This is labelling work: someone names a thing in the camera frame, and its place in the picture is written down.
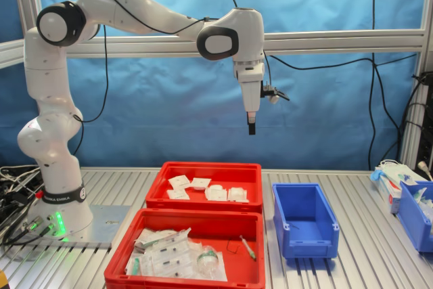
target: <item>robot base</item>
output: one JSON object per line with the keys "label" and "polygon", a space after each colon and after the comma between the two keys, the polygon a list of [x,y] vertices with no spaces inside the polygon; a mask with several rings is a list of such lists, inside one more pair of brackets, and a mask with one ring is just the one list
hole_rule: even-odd
{"label": "robot base", "polygon": [[129,208],[130,206],[89,206],[85,201],[53,205],[38,200],[28,212],[28,222],[37,217],[42,217],[43,222],[32,235],[41,232],[50,223],[54,224],[54,228],[30,244],[69,246],[70,243],[78,247],[109,248]]}
{"label": "robot base", "polygon": [[59,245],[110,248],[130,206],[90,206],[93,220],[86,228],[66,236]]}

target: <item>aluminum frame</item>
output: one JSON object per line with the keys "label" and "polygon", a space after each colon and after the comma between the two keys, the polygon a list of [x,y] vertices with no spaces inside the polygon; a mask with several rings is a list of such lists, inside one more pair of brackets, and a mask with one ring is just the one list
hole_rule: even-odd
{"label": "aluminum frame", "polygon": [[[35,26],[37,13],[41,10],[41,0],[17,0],[23,33]],[[265,35],[265,50],[270,55],[318,54],[318,53],[371,53],[371,52],[418,52],[416,75],[433,68],[433,43],[430,45],[432,24],[432,0],[424,0],[420,29],[413,30],[342,30],[324,32],[282,32]],[[110,58],[142,57],[198,57],[194,42],[179,37],[108,37]],[[68,50],[69,58],[102,58],[104,39],[96,37]],[[0,55],[6,46],[0,47]],[[18,53],[18,48],[8,49]],[[22,57],[0,61],[0,68],[22,62]],[[414,101],[425,103],[428,88],[421,86]],[[422,124],[424,108],[413,106],[409,113],[411,121]],[[415,167],[419,146],[420,130],[408,125],[406,128],[401,160]]]}
{"label": "aluminum frame", "polygon": [[0,69],[19,64],[24,59],[24,40],[0,43]]}

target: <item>metal base plate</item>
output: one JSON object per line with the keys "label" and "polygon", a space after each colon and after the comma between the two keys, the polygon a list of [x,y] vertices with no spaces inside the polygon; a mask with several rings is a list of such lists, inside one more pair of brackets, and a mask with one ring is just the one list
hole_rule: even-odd
{"label": "metal base plate", "polygon": [[65,237],[63,240],[46,239],[35,241],[34,244],[110,248],[129,209],[130,206],[90,206],[93,220],[86,228]]}

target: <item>metal work surface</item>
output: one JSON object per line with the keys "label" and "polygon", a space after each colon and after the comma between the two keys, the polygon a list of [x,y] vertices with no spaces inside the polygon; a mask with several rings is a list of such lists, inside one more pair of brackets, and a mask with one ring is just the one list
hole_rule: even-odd
{"label": "metal work surface", "polygon": [[[0,269],[11,288],[104,288],[104,269],[136,211],[145,207],[145,195],[157,172],[83,169],[90,203],[131,206],[113,249],[38,245],[2,251]],[[386,212],[368,174],[263,171],[267,288],[433,288],[433,254],[418,254],[413,248],[398,219]],[[336,259],[286,262],[279,254],[271,184],[298,182],[319,183],[337,216],[340,243]]]}

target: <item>red plastic bin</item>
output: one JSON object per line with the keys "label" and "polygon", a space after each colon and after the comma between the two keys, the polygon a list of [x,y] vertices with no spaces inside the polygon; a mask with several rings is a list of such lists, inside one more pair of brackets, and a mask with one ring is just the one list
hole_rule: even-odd
{"label": "red plastic bin", "polygon": [[[146,206],[148,208],[261,213],[263,203],[261,170],[259,164],[166,162],[162,165],[147,193]],[[170,199],[167,190],[171,190],[172,187],[168,180],[179,175],[186,175],[190,181],[194,177],[212,179],[209,185],[222,185],[227,192],[231,187],[242,187],[247,190],[249,202],[207,201],[204,191],[197,191],[192,187],[186,189],[190,200]]]}
{"label": "red plastic bin", "polygon": [[[227,282],[211,280],[173,279],[125,275],[124,268],[133,251],[134,240],[148,227],[153,230],[191,227],[188,235],[194,242],[211,245],[223,253]],[[254,261],[240,241],[242,235],[256,254]],[[236,254],[227,251],[236,250]],[[205,288],[265,288],[265,254],[263,220],[258,213],[191,211],[171,209],[141,209],[135,215],[122,242],[108,264],[104,276],[107,289],[205,289]]]}

